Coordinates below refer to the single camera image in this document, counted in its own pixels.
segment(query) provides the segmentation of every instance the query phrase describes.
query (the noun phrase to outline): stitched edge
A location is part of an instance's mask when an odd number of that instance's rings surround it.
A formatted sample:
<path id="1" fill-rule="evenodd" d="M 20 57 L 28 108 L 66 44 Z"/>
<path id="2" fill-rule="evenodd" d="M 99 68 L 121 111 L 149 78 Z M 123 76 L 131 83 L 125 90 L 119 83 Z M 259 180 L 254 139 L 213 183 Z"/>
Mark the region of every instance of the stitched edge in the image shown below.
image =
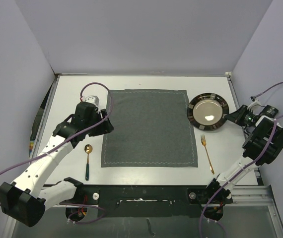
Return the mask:
<path id="1" fill-rule="evenodd" d="M 180 93 L 172 93 L 172 92 L 157 92 L 157 91 L 141 91 L 141 92 L 112 92 L 112 94 L 119 93 L 119 94 L 124 94 L 124 93 L 169 93 L 169 94 L 183 94 L 183 97 L 185 99 L 185 104 L 186 104 L 186 109 L 187 109 L 187 99 L 186 95 L 183 92 Z M 179 165 L 184 165 L 184 164 L 195 164 L 195 153 L 193 149 L 193 140 L 192 140 L 192 134 L 191 134 L 191 124 L 188 123 L 189 125 L 189 133 L 190 133 L 190 139 L 191 139 L 191 148 L 192 148 L 192 160 L 193 162 L 184 162 L 184 163 L 177 163 L 177 162 L 106 162 L 106 147 L 107 147 L 107 134 L 105 135 L 105 147 L 104 147 L 104 164 L 179 164 Z"/>

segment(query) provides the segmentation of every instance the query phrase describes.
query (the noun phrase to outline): white tabletop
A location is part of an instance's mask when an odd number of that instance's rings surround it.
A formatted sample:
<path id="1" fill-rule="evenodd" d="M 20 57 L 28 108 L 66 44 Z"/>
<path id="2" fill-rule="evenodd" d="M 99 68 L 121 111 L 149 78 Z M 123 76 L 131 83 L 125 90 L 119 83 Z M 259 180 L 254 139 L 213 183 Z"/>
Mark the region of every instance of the white tabletop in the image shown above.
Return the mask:
<path id="1" fill-rule="evenodd" d="M 229 105 L 230 112 L 235 111 L 235 104 L 228 81 L 225 77 L 156 77 L 156 76 L 61 76 L 53 98 L 48 120 L 40 141 L 39 152 L 47 144 L 56 126 L 68 115 L 75 112 L 79 103 L 79 93 L 84 85 L 100 82 L 110 89 L 170 89 L 187 90 L 189 101 L 195 96 L 211 92 L 222 96 Z M 97 95 L 100 108 L 106 107 L 107 91 L 97 85 L 88 87 L 85 96 Z M 84 184 L 108 185 L 207 185 L 212 175 L 200 134 L 194 128 L 198 150 L 198 168 L 162 168 L 162 167 L 109 167 L 101 168 L 103 136 L 86 137 L 71 151 L 53 171 L 46 184 L 56 184 L 67 177 L 72 177 Z M 226 122 L 221 128 L 204 132 L 207 148 L 215 175 L 227 170 L 243 152 L 244 136 L 241 127 Z M 90 180 L 85 180 L 86 154 L 84 146 L 91 144 Z M 257 185 L 254 171 L 245 176 L 238 185 Z"/>

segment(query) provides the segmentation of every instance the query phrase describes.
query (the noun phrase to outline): white wall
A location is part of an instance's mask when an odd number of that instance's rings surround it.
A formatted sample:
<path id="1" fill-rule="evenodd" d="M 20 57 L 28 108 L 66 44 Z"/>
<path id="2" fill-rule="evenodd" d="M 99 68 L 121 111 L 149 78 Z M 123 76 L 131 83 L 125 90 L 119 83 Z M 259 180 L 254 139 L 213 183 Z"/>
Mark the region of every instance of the white wall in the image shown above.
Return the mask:
<path id="1" fill-rule="evenodd" d="M 0 170 L 28 159 L 31 126 L 53 79 L 14 0 L 0 0 Z M 21 169 L 2 176 L 0 185 Z M 6 220 L 0 209 L 0 237 Z"/>
<path id="2" fill-rule="evenodd" d="M 56 73 L 192 76 L 233 70 L 271 1 L 16 0 Z"/>
<path id="3" fill-rule="evenodd" d="M 283 81 L 283 0 L 273 0 L 250 43 L 234 69 L 234 87 L 241 104 L 249 97 Z M 261 98 L 283 113 L 283 87 Z M 283 221 L 283 151 L 270 165 L 261 170 L 274 191 Z"/>

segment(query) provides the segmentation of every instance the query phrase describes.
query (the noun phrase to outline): gray placemat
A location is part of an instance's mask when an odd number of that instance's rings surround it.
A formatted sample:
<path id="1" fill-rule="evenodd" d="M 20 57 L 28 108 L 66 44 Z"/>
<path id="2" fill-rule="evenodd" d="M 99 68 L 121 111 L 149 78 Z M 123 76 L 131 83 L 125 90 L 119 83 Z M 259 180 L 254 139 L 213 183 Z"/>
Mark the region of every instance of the gray placemat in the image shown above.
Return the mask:
<path id="1" fill-rule="evenodd" d="M 186 90 L 111 90 L 102 167 L 198 167 L 195 135 L 187 119 Z"/>

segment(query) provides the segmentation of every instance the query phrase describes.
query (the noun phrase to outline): fork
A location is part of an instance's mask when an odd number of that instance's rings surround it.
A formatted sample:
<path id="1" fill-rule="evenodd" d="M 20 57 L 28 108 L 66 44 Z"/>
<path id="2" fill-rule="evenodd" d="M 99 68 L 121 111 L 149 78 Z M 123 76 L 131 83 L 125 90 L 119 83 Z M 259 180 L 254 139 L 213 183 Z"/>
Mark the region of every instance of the fork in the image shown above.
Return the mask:
<path id="1" fill-rule="evenodd" d="M 211 164 L 211 161 L 210 161 L 210 157 L 209 157 L 209 154 L 208 154 L 208 151 L 207 151 L 207 141 L 206 141 L 206 137 L 205 135 L 201 135 L 201 143 L 202 145 L 205 147 L 206 149 L 206 153 L 207 153 L 207 157 L 208 157 L 208 160 L 209 160 L 209 164 L 210 164 L 210 170 L 212 172 L 212 174 L 214 175 L 214 170 L 213 170 L 213 167 L 212 167 L 212 164 Z"/>

